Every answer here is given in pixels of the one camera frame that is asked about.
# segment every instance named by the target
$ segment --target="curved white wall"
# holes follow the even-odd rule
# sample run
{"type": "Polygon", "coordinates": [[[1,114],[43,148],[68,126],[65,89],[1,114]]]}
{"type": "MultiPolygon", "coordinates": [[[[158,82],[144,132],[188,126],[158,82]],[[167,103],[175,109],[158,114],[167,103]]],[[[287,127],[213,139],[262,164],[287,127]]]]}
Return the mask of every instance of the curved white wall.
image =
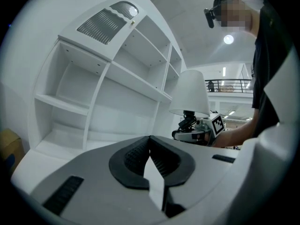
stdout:
{"type": "MultiPolygon", "coordinates": [[[[57,35],[77,16],[103,1],[32,0],[12,23],[0,51],[0,124],[1,128],[10,128],[22,138],[25,150],[29,149],[28,108],[33,86],[57,35]]],[[[143,7],[180,53],[174,35],[151,1],[134,1],[143,7]]]]}

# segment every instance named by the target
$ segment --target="balcony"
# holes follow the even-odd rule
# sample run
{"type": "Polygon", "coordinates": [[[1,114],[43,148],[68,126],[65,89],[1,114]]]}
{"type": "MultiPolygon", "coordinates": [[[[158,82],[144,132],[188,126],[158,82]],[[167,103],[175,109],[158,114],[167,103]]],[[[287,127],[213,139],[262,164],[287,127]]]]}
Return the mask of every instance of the balcony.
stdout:
{"type": "Polygon", "coordinates": [[[249,89],[251,79],[205,80],[211,102],[252,104],[253,91],[249,89]]]}

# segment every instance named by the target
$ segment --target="black shirt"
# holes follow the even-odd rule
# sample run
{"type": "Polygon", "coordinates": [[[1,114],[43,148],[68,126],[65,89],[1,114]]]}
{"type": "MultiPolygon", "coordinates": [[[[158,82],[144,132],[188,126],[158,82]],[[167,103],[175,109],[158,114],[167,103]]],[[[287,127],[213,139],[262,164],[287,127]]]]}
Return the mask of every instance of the black shirt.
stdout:
{"type": "Polygon", "coordinates": [[[254,53],[255,84],[252,107],[259,109],[258,123],[253,137],[264,129],[276,125],[278,116],[263,91],[278,71],[292,46],[292,40],[274,8],[265,4],[260,12],[260,24],[254,53]]]}

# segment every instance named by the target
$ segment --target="person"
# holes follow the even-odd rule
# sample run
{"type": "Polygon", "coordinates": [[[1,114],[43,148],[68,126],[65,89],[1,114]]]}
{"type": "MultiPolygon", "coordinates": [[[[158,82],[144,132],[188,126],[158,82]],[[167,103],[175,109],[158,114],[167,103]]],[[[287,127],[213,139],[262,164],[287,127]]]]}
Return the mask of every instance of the person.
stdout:
{"type": "Polygon", "coordinates": [[[215,91],[214,83],[212,81],[209,81],[208,85],[207,85],[207,88],[208,88],[208,92],[214,92],[215,91]]]}
{"type": "Polygon", "coordinates": [[[237,146],[279,122],[263,88],[285,60],[292,47],[292,40],[279,15],[267,1],[264,1],[260,12],[248,7],[243,0],[214,0],[213,7],[215,19],[222,27],[233,27],[256,37],[253,119],[239,128],[220,133],[213,144],[214,147],[237,146]]]}

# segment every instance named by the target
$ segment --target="white shelf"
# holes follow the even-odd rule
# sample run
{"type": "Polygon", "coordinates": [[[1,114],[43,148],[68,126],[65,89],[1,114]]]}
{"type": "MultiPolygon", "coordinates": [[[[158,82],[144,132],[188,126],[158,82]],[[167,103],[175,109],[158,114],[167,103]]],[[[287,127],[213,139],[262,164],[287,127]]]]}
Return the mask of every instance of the white shelf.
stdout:
{"type": "Polygon", "coordinates": [[[93,149],[96,149],[96,148],[102,148],[102,147],[105,147],[105,146],[108,146],[108,145],[111,145],[111,144],[114,144],[114,143],[117,143],[117,142],[88,140],[87,143],[86,143],[86,150],[89,151],[89,150],[93,150],[93,149]]]}
{"type": "Polygon", "coordinates": [[[164,94],[172,100],[172,97],[169,94],[167,94],[166,92],[164,92],[164,94]]]}
{"type": "Polygon", "coordinates": [[[155,101],[164,103],[170,102],[170,99],[168,97],[166,97],[162,92],[153,87],[150,83],[146,82],[133,72],[129,71],[128,69],[124,68],[114,61],[111,63],[106,73],[106,77],[155,101]]]}
{"type": "Polygon", "coordinates": [[[118,133],[100,133],[89,131],[88,140],[90,141],[108,141],[108,142],[120,142],[136,137],[149,136],[148,134],[118,134],[118,133]]]}
{"type": "Polygon", "coordinates": [[[36,148],[36,151],[43,153],[47,156],[60,158],[64,160],[72,160],[78,155],[82,154],[84,151],[80,149],[67,148],[63,146],[59,146],[52,142],[48,142],[43,140],[36,148]]]}
{"type": "Polygon", "coordinates": [[[51,157],[71,160],[83,153],[83,130],[53,123],[51,132],[35,148],[51,157]]]}
{"type": "Polygon", "coordinates": [[[167,80],[172,80],[172,79],[178,79],[179,75],[176,72],[176,70],[173,68],[173,66],[171,64],[169,64],[169,68],[168,68],[168,73],[167,73],[167,80]]]}
{"type": "Polygon", "coordinates": [[[122,48],[148,67],[166,62],[162,53],[136,29],[125,40],[122,48]]]}
{"type": "Polygon", "coordinates": [[[60,98],[60,97],[50,96],[50,95],[42,95],[42,94],[36,94],[35,98],[44,103],[50,104],[52,106],[58,107],[63,110],[67,110],[72,113],[77,113],[86,116],[88,115],[89,112],[88,106],[84,106],[79,103],[72,102],[65,98],[60,98]]]}

